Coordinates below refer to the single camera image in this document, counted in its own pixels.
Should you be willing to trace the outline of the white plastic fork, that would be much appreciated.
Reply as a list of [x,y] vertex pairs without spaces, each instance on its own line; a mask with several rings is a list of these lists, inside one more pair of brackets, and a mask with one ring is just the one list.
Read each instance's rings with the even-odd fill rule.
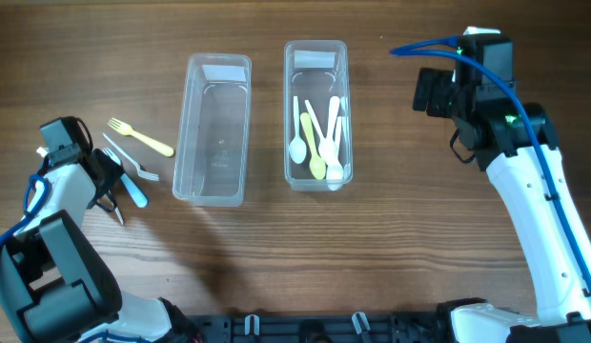
[[148,171],[145,171],[142,166],[135,161],[127,152],[125,152],[120,146],[118,146],[111,138],[109,138],[109,136],[105,133],[102,133],[102,135],[107,139],[107,141],[113,145],[113,147],[118,150],[128,161],[131,162],[131,164],[135,167],[137,174],[139,177],[146,179],[146,180],[150,180],[150,181],[158,181],[159,180],[159,175],[155,174],[155,173],[151,173]]
[[[121,159],[110,148],[103,148],[102,152],[104,152],[118,166],[123,166]],[[138,208],[145,208],[149,205],[149,200],[146,195],[138,188],[125,171],[120,176],[120,180],[130,195],[133,203]]]

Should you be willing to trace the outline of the beige plastic fork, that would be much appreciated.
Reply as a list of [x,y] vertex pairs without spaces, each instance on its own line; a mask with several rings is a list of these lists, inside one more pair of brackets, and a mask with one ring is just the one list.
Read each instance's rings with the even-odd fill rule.
[[174,149],[173,148],[171,148],[170,146],[168,146],[162,142],[159,142],[153,138],[150,138],[149,136],[147,136],[143,133],[136,131],[131,125],[129,125],[121,120],[118,120],[116,118],[111,118],[108,121],[108,125],[113,130],[117,131],[118,133],[125,135],[125,136],[134,137],[135,139],[141,141],[145,145],[149,146],[153,150],[159,152],[160,154],[162,154],[166,157],[173,157],[174,156]]

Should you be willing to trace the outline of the white plastic spoon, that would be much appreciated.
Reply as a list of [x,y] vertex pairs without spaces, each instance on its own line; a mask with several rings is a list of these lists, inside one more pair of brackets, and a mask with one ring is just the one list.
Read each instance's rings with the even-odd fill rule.
[[313,123],[313,126],[314,126],[316,133],[318,135],[318,138],[319,138],[318,153],[319,153],[320,157],[325,162],[328,162],[329,161],[329,155],[328,155],[328,151],[327,151],[327,149],[329,148],[328,142],[326,141],[325,136],[321,130],[321,127],[319,125],[319,122],[316,117],[316,113],[313,109],[311,102],[309,100],[305,100],[305,106],[306,106],[306,109],[311,117],[311,121]]
[[335,132],[335,155],[332,162],[328,165],[326,179],[330,181],[329,188],[331,191],[336,191],[340,188],[337,183],[338,180],[343,178],[343,167],[339,162],[339,149],[341,143],[342,134],[342,116],[339,116],[336,120],[336,132]]
[[298,97],[293,97],[293,121],[294,121],[294,138],[289,145],[289,153],[292,160],[296,164],[301,164],[306,158],[307,148],[306,143],[300,136],[300,111]]
[[329,101],[328,121],[326,136],[319,144],[319,153],[323,160],[331,165],[336,158],[335,156],[335,141],[334,131],[336,127],[337,115],[340,107],[340,99],[338,96],[332,96]]

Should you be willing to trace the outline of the yellow plastic spoon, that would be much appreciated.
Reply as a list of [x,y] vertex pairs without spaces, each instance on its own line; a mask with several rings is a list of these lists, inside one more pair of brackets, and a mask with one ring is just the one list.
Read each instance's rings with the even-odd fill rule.
[[308,112],[303,112],[300,115],[300,122],[311,153],[309,162],[311,174],[317,180],[323,179],[326,174],[326,164],[316,150],[315,134],[310,114]]

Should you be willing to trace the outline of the clear plastic fork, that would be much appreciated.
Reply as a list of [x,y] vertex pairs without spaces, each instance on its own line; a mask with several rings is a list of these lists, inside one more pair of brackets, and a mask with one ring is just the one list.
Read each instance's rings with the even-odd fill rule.
[[124,221],[124,218],[122,216],[122,213],[121,213],[121,211],[119,209],[119,206],[118,205],[114,205],[113,211],[114,211],[115,215],[117,216],[120,225],[121,226],[124,226],[125,221]]

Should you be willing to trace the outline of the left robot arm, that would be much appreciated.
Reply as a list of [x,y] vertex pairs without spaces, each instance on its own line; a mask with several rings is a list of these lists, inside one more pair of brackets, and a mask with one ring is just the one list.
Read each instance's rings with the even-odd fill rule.
[[21,341],[203,341],[168,300],[122,292],[80,229],[123,172],[94,150],[50,153],[31,176],[22,220],[0,237],[0,304]]

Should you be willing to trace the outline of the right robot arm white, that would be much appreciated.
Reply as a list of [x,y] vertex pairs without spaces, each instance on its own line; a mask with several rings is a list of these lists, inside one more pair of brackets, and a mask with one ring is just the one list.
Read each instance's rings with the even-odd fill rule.
[[517,105],[489,78],[423,69],[413,108],[452,119],[454,138],[489,177],[516,230],[537,315],[467,299],[438,306],[454,342],[591,342],[591,242],[571,198],[558,139],[543,107]]

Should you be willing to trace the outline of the clear plastic container left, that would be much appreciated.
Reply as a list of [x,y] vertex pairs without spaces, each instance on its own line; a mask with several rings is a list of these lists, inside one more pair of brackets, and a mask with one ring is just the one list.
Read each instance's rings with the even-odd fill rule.
[[185,75],[173,196],[197,206],[244,200],[252,107],[252,61],[244,54],[197,53]]

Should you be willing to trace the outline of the clear plastic container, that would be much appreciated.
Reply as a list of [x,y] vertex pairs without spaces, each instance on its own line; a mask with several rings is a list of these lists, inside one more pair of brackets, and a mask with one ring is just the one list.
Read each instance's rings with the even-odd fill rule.
[[[307,154],[301,164],[296,164],[289,153],[294,138],[293,97],[297,96],[300,114],[308,112],[305,100],[309,100],[316,113],[321,130],[326,136],[329,101],[338,96],[342,116],[342,134],[339,162],[343,167],[343,178],[337,183],[341,189],[354,175],[354,153],[351,125],[349,61],[346,45],[339,40],[295,40],[287,43],[284,50],[284,172],[291,188],[299,192],[335,192],[329,188],[330,181],[317,180],[311,174],[309,162],[311,153],[300,122],[300,136],[306,143]],[[319,138],[313,126],[316,150]]]
[[244,200],[252,107],[252,61],[244,54],[197,53],[185,75],[173,196],[197,206]]

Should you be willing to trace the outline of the clear plastic container right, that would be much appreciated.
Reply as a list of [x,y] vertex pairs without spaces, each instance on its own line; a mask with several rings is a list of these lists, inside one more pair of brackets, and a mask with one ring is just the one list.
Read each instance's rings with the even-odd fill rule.
[[[287,43],[284,50],[284,172],[291,188],[299,192],[335,192],[329,188],[330,181],[317,180],[311,174],[309,162],[311,153],[300,122],[300,136],[306,143],[307,154],[301,164],[296,164],[289,153],[294,138],[293,97],[297,96],[300,114],[308,112],[305,100],[309,100],[316,113],[321,130],[326,136],[329,101],[338,96],[342,116],[342,134],[339,162],[343,167],[343,178],[337,183],[341,189],[354,175],[354,153],[351,125],[349,61],[346,45],[339,40],[295,40]],[[313,126],[316,150],[319,138]]]

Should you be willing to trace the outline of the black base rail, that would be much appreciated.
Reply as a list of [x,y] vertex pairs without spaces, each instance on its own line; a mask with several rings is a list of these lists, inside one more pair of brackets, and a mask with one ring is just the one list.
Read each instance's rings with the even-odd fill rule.
[[447,326],[434,313],[276,316],[197,315],[190,320],[201,331],[202,342],[450,342]]

